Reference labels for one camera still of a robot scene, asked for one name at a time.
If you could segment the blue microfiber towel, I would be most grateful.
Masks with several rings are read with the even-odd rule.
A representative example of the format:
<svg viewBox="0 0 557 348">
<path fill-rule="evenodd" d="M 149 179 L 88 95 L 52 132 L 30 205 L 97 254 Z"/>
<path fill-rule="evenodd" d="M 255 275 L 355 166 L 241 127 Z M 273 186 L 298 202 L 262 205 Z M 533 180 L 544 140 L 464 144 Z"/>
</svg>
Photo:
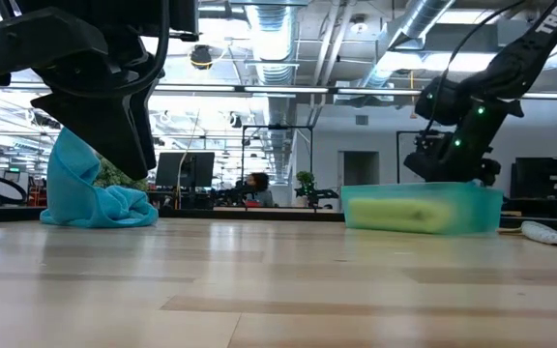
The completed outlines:
<svg viewBox="0 0 557 348">
<path fill-rule="evenodd" d="M 138 189 L 94 185 L 101 162 L 94 150 L 67 129 L 60 131 L 47 166 L 45 224 L 81 228 L 150 226 L 159 211 Z"/>
</svg>

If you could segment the person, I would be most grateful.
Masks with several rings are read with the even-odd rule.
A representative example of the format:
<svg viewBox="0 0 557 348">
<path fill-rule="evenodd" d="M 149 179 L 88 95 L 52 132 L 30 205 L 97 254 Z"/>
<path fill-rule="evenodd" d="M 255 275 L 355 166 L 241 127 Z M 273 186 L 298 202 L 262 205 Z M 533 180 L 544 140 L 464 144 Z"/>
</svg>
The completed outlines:
<svg viewBox="0 0 557 348">
<path fill-rule="evenodd" d="M 274 198 L 269 190 L 269 176 L 263 172 L 253 172 L 247 177 L 247 186 L 251 192 L 246 194 L 246 202 L 256 202 L 258 207 L 273 208 Z"/>
</svg>

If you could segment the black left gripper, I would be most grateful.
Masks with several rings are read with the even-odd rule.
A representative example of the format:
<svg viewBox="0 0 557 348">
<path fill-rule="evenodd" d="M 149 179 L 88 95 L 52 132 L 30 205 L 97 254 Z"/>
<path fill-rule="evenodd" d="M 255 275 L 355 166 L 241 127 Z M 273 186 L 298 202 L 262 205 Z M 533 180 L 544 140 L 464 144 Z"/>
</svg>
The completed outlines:
<svg viewBox="0 0 557 348">
<path fill-rule="evenodd" d="M 31 101 L 134 180 L 157 166 L 149 88 L 172 37 L 198 38 L 198 0 L 0 0 L 0 86 L 34 71 Z M 82 97 L 118 97 L 90 99 Z"/>
</svg>

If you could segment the silver ventilation duct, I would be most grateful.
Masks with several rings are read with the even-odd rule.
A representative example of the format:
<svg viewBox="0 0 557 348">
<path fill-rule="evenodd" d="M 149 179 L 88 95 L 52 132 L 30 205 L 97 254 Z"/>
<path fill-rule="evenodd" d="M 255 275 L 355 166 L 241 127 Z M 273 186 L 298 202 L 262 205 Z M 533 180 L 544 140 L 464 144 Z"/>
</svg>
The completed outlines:
<svg viewBox="0 0 557 348">
<path fill-rule="evenodd" d="M 376 62 L 364 75 L 359 87 L 384 87 L 393 72 L 402 70 L 401 57 L 394 49 L 407 43 L 412 44 L 413 49 L 422 49 L 426 34 L 454 2 L 455 0 L 409 0 L 403 15 L 384 24 L 376 41 Z"/>
<path fill-rule="evenodd" d="M 286 65 L 295 57 L 297 10 L 279 5 L 247 5 L 245 11 L 251 28 L 253 57 L 258 83 L 262 86 L 284 86 L 294 83 L 295 67 Z M 283 124 L 291 116 L 289 99 L 269 97 L 269 125 Z M 277 174 L 283 173 L 289 162 L 283 139 L 285 132 L 269 130 L 270 143 Z"/>
</svg>

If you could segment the black storage shelf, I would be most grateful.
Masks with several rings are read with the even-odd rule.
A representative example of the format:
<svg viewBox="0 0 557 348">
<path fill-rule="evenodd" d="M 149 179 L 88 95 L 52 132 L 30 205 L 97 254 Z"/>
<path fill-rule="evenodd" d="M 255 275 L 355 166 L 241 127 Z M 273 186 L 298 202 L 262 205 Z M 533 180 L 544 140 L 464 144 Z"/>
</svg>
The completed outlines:
<svg viewBox="0 0 557 348">
<path fill-rule="evenodd" d="M 516 158 L 508 205 L 525 217 L 557 218 L 557 158 Z"/>
</svg>

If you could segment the black background monitor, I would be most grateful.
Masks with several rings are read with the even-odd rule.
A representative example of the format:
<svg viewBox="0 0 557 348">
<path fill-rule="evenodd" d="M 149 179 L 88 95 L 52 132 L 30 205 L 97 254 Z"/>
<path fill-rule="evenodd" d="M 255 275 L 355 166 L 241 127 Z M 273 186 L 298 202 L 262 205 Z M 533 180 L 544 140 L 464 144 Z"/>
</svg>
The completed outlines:
<svg viewBox="0 0 557 348">
<path fill-rule="evenodd" d="M 212 185 L 215 154 L 208 152 L 161 153 L 156 185 L 208 188 Z"/>
</svg>

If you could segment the green translucent plastic bin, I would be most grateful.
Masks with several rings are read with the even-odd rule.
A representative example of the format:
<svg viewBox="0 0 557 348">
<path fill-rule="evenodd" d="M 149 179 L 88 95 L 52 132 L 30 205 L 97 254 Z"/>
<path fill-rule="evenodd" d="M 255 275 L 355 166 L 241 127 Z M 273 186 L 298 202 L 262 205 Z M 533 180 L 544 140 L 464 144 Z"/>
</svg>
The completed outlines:
<svg viewBox="0 0 557 348">
<path fill-rule="evenodd" d="M 456 208 L 449 229 L 432 235 L 493 233 L 499 227 L 503 192 L 472 183 L 410 183 L 379 186 L 346 186 L 340 200 L 345 218 L 347 203 L 354 198 L 411 198 L 439 200 Z"/>
</svg>

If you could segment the wooden background desk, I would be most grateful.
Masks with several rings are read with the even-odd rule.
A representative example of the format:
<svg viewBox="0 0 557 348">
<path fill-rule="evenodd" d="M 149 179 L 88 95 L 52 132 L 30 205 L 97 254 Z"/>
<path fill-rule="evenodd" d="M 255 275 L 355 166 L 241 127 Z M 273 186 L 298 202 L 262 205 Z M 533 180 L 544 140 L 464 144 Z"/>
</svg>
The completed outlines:
<svg viewBox="0 0 557 348">
<path fill-rule="evenodd" d="M 253 213 L 280 213 L 280 214 L 287 214 L 287 213 L 296 213 L 296 214 L 342 214 L 342 212 L 338 212 L 336 210 L 330 209 L 312 209 L 312 208 L 303 208 L 303 207 L 214 207 L 213 211 L 215 212 L 253 212 Z"/>
</svg>

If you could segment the black aluminium table frame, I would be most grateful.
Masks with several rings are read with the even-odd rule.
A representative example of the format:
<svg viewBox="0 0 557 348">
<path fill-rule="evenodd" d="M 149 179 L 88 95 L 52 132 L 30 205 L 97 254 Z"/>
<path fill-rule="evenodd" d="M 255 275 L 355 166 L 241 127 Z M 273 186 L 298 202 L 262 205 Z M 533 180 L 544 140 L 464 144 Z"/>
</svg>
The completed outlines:
<svg viewBox="0 0 557 348">
<path fill-rule="evenodd" d="M 1 206 L 0 222 L 39 220 L 44 207 Z"/>
</svg>

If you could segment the overhead light bar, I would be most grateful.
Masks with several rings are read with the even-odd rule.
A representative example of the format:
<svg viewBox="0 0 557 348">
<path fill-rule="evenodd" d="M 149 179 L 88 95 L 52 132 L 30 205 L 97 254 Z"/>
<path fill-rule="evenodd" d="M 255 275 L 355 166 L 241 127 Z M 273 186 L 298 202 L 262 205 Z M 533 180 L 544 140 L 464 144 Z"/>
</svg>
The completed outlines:
<svg viewBox="0 0 557 348">
<path fill-rule="evenodd" d="M 21 92 L 45 93 L 49 88 L 37 82 L 13 82 L 9 86 L 0 86 L 0 90 L 19 90 Z M 245 85 L 187 85 L 159 84 L 155 93 L 163 95 L 175 94 L 266 94 L 266 95 L 339 95 L 339 96 L 400 96 L 418 97 L 424 90 L 417 89 L 365 89 L 338 87 L 299 87 L 299 86 L 245 86 Z M 522 96 L 525 100 L 557 101 L 557 93 L 538 92 Z"/>
</svg>

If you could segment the green artificial plant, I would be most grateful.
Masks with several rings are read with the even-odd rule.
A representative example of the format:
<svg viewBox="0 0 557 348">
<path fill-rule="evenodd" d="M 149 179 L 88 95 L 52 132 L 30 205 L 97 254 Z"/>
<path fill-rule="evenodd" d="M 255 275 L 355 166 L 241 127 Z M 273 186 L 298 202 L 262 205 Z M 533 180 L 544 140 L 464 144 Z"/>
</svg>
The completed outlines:
<svg viewBox="0 0 557 348">
<path fill-rule="evenodd" d="M 100 172 L 94 181 L 96 187 L 120 186 L 142 191 L 148 189 L 149 185 L 146 179 L 133 180 L 102 155 L 98 154 L 98 159 L 100 161 Z"/>
</svg>

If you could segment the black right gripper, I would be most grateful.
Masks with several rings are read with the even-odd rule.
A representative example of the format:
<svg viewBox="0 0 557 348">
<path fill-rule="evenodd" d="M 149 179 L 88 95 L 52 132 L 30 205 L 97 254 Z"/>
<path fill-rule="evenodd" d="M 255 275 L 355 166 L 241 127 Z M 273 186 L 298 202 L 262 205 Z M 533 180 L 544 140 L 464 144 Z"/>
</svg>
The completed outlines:
<svg viewBox="0 0 557 348">
<path fill-rule="evenodd" d="M 416 150 L 407 155 L 403 164 L 426 182 L 472 182 L 491 187 L 501 172 L 501 164 L 484 158 L 481 153 L 449 131 L 430 130 L 416 134 Z"/>
</svg>

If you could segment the yellow microfiber towel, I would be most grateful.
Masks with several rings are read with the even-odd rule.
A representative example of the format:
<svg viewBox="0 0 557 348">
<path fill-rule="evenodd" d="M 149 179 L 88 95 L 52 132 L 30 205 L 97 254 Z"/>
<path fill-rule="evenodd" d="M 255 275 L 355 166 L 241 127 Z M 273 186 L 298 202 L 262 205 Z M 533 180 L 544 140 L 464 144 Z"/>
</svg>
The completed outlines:
<svg viewBox="0 0 557 348">
<path fill-rule="evenodd" d="M 345 209 L 350 228 L 438 234 L 449 229 L 456 208 L 439 200 L 354 198 Z"/>
</svg>

